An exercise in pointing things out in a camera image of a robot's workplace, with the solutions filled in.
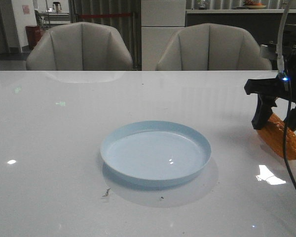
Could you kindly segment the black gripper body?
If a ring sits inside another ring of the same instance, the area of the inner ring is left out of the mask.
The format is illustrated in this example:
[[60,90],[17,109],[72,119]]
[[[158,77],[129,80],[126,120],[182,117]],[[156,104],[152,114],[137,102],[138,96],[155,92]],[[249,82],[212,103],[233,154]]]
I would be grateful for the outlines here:
[[285,71],[272,79],[249,79],[245,84],[245,92],[258,95],[257,111],[271,111],[275,100],[282,98],[296,105],[296,45],[287,48],[284,55]]

